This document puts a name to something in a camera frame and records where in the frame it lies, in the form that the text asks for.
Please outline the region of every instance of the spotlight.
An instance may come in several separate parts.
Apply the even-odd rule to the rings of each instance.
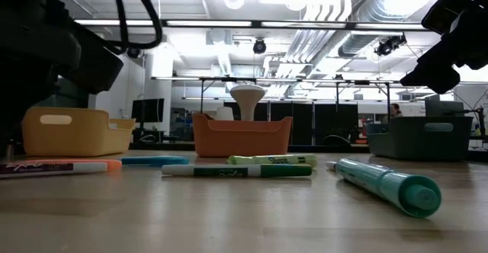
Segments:
[[[254,51],[254,54],[263,54],[264,52],[266,52],[265,41],[263,39],[256,39],[252,51]]]
[[[397,50],[403,44],[406,44],[405,34],[402,36],[388,37],[386,40],[380,41],[380,44],[374,49],[374,52],[378,56],[390,55],[394,50]]]

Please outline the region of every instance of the computer screen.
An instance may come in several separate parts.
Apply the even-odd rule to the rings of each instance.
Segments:
[[[144,123],[162,122],[165,99],[138,100],[132,102],[132,118],[140,123],[144,104]]]
[[[428,117],[435,116],[464,116],[462,111],[464,105],[459,101],[425,101],[425,115]]]

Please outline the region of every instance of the wooden table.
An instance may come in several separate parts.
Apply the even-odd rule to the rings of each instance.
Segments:
[[[164,154],[195,158],[128,153]],[[325,161],[347,155],[318,156],[311,178],[162,178],[157,168],[129,167],[1,180],[0,246],[6,253],[488,251],[488,166],[354,155],[439,184],[441,209],[415,219],[326,171]]]

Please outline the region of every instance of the green highlighter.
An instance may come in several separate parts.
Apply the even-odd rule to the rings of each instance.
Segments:
[[[410,216],[425,218],[441,206],[441,191],[430,178],[399,173],[381,165],[341,159],[327,162],[345,180],[390,201]]]
[[[263,155],[263,156],[230,156],[229,165],[310,165],[317,166],[317,158],[313,154],[297,155]]]

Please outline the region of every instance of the gray bin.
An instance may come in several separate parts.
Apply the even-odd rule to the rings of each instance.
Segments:
[[[462,160],[469,146],[472,117],[398,117],[389,133],[368,134],[370,152],[394,159]]]

